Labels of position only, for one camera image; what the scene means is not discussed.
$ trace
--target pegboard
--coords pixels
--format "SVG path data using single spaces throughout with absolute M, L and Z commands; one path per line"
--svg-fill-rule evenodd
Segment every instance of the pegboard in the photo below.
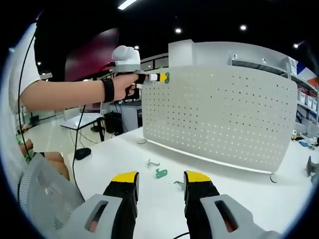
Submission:
M 142 87 L 144 138 L 208 159 L 276 172 L 288 148 L 297 85 L 250 68 L 174 67 Z

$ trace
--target white shelf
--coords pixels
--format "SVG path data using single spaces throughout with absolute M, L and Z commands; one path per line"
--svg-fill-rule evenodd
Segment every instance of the white shelf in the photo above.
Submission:
M 238 58 L 232 58 L 232 65 L 233 66 L 241 66 L 241 67 L 247 67 L 247 68 L 253 68 L 261 71 L 267 71 L 285 78 L 288 78 L 288 72 L 282 68 L 276 67 L 276 66 L 270 66 L 265 63 L 259 63 L 259 62 L 253 62 L 253 61 L 247 61 L 243 59 L 238 59 Z M 305 89 L 317 93 L 317 90 L 315 87 L 310 85 L 307 81 L 295 76 L 291 75 L 291 79 L 296 82 L 298 85 L 304 87 Z
M 314 114 L 317 114 L 317 112 L 316 112 L 315 110 L 313 110 L 312 108 L 310 108 L 309 106 L 306 106 L 305 104 L 303 104 L 303 103 L 301 103 L 301 102 L 299 102 L 299 101 L 297 101 L 297 104 L 298 104 L 299 106 L 301 106 L 302 108 L 304 108 L 304 109 L 306 109 L 306 110 L 309 110 L 309 111 L 311 111 L 311 112 L 314 113 Z

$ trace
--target green clip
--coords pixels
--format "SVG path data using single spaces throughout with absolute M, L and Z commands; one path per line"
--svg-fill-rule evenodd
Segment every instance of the green clip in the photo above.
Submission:
M 167 175 L 167 170 L 166 170 L 166 169 L 160 171 L 160 169 L 158 168 L 158 169 L 156 170 L 156 178 L 157 178 L 157 179 L 162 178 L 162 177 L 164 177 L 164 176 L 166 176 L 166 175 Z
M 169 72 L 166 72 L 165 75 L 167 77 L 165 80 L 165 84 L 167 84 L 167 83 L 169 83 Z

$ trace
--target black ceiling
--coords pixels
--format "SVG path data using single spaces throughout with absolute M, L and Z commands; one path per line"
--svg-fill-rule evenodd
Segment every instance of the black ceiling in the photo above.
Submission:
M 62 55 L 94 35 L 117 27 L 119 44 L 138 45 L 141 59 L 166 53 L 168 43 L 184 39 L 194 42 L 235 41 L 280 51 L 315 70 L 311 58 L 318 55 L 319 46 L 314 3 L 309 5 L 307 1 L 293 0 L 138 0 L 125 10 L 118 10 L 117 6 L 123 1 L 90 1 L 84 7 L 45 9 L 38 24 L 47 37 L 43 49 L 51 50 L 42 51 L 43 66 L 55 64 L 56 60 L 63 59 Z M 25 28 L 38 12 L 39 8 L 34 9 L 28 17 L 23 12 L 24 24 L 20 28 Z M 239 30 L 241 24 L 247 25 L 247 31 Z M 182 34 L 175 34 L 175 27 L 180 27 Z M 15 34 L 12 39 L 18 37 L 18 33 Z M 292 47 L 293 43 L 303 40 L 308 44 L 301 45 L 298 50 Z

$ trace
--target white desk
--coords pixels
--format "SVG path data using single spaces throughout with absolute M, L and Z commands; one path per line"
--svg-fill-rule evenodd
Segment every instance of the white desk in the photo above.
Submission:
M 274 184 L 267 174 L 203 161 L 150 142 L 137 144 L 141 139 L 143 129 L 139 128 L 96 144 L 91 155 L 74 165 L 77 184 L 86 199 L 102 194 L 118 173 L 140 173 L 136 239 L 170 239 L 188 231 L 183 191 L 173 184 L 183 181 L 185 170 L 208 175 L 220 194 L 230 195 L 253 213 L 256 224 L 284 233 L 313 188 L 304 170 L 308 157 L 312 155 L 314 161 L 319 158 L 317 151 L 291 142 Z M 147 168 L 149 159 L 160 166 Z M 167 169 L 167 176 L 156 179 L 157 168 Z
M 100 139 L 102 142 L 104 141 L 104 136 L 100 120 L 101 117 L 102 115 L 100 113 L 84 113 L 80 123 L 80 127 L 78 126 L 81 115 L 75 116 L 71 119 L 62 122 L 60 126 L 77 131 L 96 122 L 99 128 Z

